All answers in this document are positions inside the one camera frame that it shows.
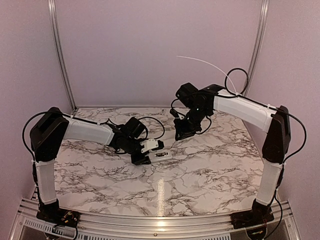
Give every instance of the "white filament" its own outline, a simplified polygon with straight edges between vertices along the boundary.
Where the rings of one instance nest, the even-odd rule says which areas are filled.
[[[205,64],[209,64],[209,65],[212,66],[212,67],[215,67],[216,69],[218,69],[220,72],[222,72],[222,73],[230,80],[230,82],[231,82],[231,84],[232,84],[232,87],[233,87],[233,89],[234,89],[234,93],[235,93],[236,95],[238,95],[238,94],[237,94],[236,87],[235,87],[234,83],[232,82],[231,78],[230,78],[224,71],[222,71],[219,67],[217,67],[216,65],[213,65],[213,64],[210,63],[210,62],[207,62],[207,61],[204,61],[204,60],[201,60],[201,59],[198,59],[198,58],[194,58],[194,57],[189,57],[189,56],[176,56],[176,57],[178,57],[178,58],[183,58],[183,59],[196,60],[196,61],[199,61],[199,62],[202,62],[202,63],[205,63]]]

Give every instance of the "lavender wall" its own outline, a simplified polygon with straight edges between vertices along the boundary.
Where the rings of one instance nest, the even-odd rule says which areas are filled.
[[[168,106],[179,86],[222,84],[247,69],[260,0],[77,0],[56,3],[78,106]],[[238,89],[243,81],[235,77]]]
[[[22,197],[34,188],[24,123],[51,106],[70,111],[46,1],[1,1],[0,103],[0,238],[8,239]]]
[[[302,240],[320,235],[320,1],[270,1],[267,28],[249,97],[284,105],[307,130],[304,150],[288,160],[280,187],[289,199]],[[289,152],[300,147],[301,127],[291,121]],[[265,135],[250,126],[261,147]]]

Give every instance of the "metal extrusion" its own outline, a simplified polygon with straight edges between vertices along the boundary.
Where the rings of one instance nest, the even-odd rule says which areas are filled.
[[[283,219],[289,220],[293,217],[290,205],[283,201]],[[272,211],[276,223],[280,219],[281,210],[277,203],[273,204]],[[45,223],[36,218],[38,202],[30,199],[23,199],[18,209],[14,228],[9,239],[19,239],[22,227],[26,220],[45,224],[52,227],[53,223]],[[74,235],[74,228],[66,230],[71,236]],[[234,229],[231,223],[230,213],[219,213],[199,216],[125,216],[100,214],[93,212],[80,212],[78,231],[80,235],[109,236],[113,239],[208,239],[217,235],[232,234],[243,231],[244,228]]]
[[[256,33],[254,49],[253,49],[253,53],[252,53],[252,57],[251,57],[251,62],[249,65],[249,70],[248,70],[248,75],[249,75],[248,86],[247,86],[247,89],[243,93],[244,96],[248,96],[248,94],[249,94],[250,87],[251,87],[253,77],[255,74],[255,70],[256,70],[256,66],[257,66],[258,57],[259,57],[259,54],[260,54],[260,51],[262,48],[262,44],[263,44],[263,40],[264,40],[264,36],[265,36],[265,32],[266,32],[269,2],[270,2],[270,0],[262,0],[259,25],[258,25],[258,30]]]
[[[77,107],[74,99],[74,95],[72,93],[68,73],[67,73],[67,68],[64,60],[64,55],[62,51],[62,46],[61,46],[61,40],[60,40],[60,34],[59,34],[59,27],[58,27],[58,20],[57,20],[57,11],[56,11],[56,1],[55,0],[48,0],[48,7],[49,7],[49,13],[50,13],[50,21],[51,21],[51,26],[52,26],[52,33],[53,33],[53,40],[54,40],[54,45],[60,65],[60,70],[62,73],[62,79],[63,79],[63,84],[65,87],[66,95],[69,101],[69,104],[71,106],[72,112],[74,112]]]

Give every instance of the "robotic arm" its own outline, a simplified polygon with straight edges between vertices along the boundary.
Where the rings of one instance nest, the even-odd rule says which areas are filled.
[[[154,156],[168,156],[168,152],[157,153],[164,143],[154,139],[138,139],[146,129],[138,119],[132,117],[126,124],[99,124],[79,118],[67,117],[57,107],[50,110],[30,131],[31,148],[34,152],[33,179],[38,186],[39,211],[37,218],[76,227],[79,213],[59,207],[55,190],[54,159],[62,140],[74,139],[99,143],[123,150],[131,155],[135,165],[155,162]]]
[[[201,131],[201,121],[206,116],[212,116],[214,110],[236,116],[267,133],[262,148],[263,174],[252,210],[233,213],[231,219],[235,229],[274,220],[270,206],[283,178],[283,163],[291,140],[289,116],[286,114],[288,109],[284,106],[277,110],[273,107],[270,109],[257,102],[230,95],[224,87],[216,84],[198,90],[191,83],[186,83],[175,95],[189,108],[183,118],[171,108],[170,113],[175,117],[176,141]]]

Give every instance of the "marble surface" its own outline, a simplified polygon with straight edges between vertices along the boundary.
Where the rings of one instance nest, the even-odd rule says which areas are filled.
[[[216,112],[205,134],[175,141],[168,108],[84,108],[76,116],[117,124],[131,116],[156,117],[165,126],[161,139],[173,159],[135,166],[129,155],[117,155],[113,148],[64,140],[55,161],[62,207],[130,216],[195,216],[251,207],[263,163],[240,119]],[[161,134],[156,121],[143,121],[149,137]],[[204,120],[203,128],[208,124]]]

